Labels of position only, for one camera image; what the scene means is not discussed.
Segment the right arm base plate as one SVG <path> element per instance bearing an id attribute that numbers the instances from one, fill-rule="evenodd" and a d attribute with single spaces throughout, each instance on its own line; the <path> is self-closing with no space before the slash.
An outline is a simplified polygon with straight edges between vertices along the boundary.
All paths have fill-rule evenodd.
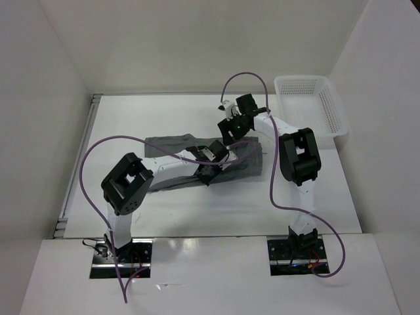
<path id="1" fill-rule="evenodd" d="M 304 249 L 303 252 L 293 252 L 286 236 L 267 238 L 268 258 L 271 276 L 292 276 L 312 273 L 312 267 L 317 274 L 329 274 L 324 241 L 318 238 L 314 249 Z"/>

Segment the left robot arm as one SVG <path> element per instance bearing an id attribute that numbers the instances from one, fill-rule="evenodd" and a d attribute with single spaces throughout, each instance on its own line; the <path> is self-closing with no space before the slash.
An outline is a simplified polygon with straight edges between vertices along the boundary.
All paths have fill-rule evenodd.
<path id="1" fill-rule="evenodd" d="M 190 177 L 208 186 L 236 158 L 218 140 L 209 146 L 191 146 L 161 157 L 125 154 L 101 183 L 110 223 L 104 236 L 108 255 L 119 263 L 130 257 L 133 212 L 141 206 L 151 186 Z"/>

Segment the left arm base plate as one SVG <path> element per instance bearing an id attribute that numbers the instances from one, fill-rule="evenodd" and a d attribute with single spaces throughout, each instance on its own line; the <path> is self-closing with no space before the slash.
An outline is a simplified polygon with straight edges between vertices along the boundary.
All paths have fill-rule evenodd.
<path id="1" fill-rule="evenodd" d="M 104 240 L 87 238 L 83 245 L 94 251 L 90 279 L 115 279 L 117 272 L 112 251 Z M 128 279 L 138 272 L 135 278 L 149 278 L 152 262 L 152 239 L 134 238 L 128 249 L 117 254 L 117 265 L 121 278 Z"/>

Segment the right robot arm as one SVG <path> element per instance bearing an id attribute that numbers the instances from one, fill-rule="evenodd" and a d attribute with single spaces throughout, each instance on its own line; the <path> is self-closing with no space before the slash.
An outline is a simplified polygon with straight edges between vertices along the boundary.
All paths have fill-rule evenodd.
<path id="1" fill-rule="evenodd" d="M 276 161 L 289 183 L 290 205 L 295 214 L 288 228 L 288 251 L 292 257 L 302 258 L 315 246 L 318 231 L 314 211 L 314 186 L 321 169 L 321 160 L 314 132 L 298 129 L 257 106 L 251 94 L 234 102 L 223 100 L 219 105 L 225 118 L 218 123 L 225 144 L 240 141 L 249 131 L 257 131 L 275 142 Z"/>

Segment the grey shorts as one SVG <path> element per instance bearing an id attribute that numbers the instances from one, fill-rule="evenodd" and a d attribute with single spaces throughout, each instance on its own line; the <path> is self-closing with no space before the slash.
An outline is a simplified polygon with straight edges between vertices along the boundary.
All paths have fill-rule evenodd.
<path id="1" fill-rule="evenodd" d="M 159 146 L 168 152 L 177 154 L 183 149 L 191 146 L 209 146 L 215 138 L 196 138 L 191 134 L 178 136 L 153 136 L 146 138 L 146 142 Z M 213 184 L 245 179 L 247 177 L 259 177 L 263 171 L 263 149 L 259 139 L 255 136 L 247 136 L 243 139 L 245 144 L 240 144 L 232 149 L 239 157 L 246 157 L 243 161 L 227 167 L 213 181 Z M 149 188 L 149 193 L 177 190 L 201 186 L 195 176 L 177 177 L 160 183 L 154 182 Z"/>

